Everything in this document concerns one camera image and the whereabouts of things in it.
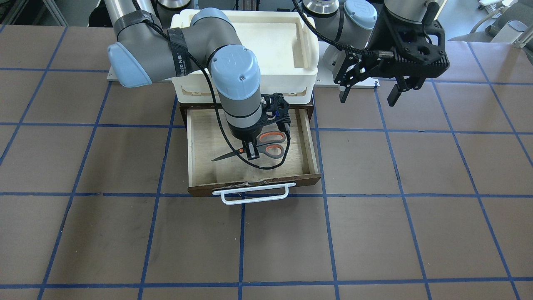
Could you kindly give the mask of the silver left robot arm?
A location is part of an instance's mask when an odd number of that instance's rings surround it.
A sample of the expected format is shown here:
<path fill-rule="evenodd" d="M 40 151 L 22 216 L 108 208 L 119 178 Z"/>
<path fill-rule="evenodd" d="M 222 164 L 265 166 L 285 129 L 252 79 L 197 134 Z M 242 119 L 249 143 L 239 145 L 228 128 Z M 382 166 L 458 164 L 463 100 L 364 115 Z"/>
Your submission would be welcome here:
<path fill-rule="evenodd" d="M 419 90 L 451 65 L 445 30 L 437 17 L 444 0 L 295 0 L 306 26 L 328 44 L 323 60 L 339 86 L 339 100 L 368 78 L 396 80 L 393 107 L 402 93 Z"/>

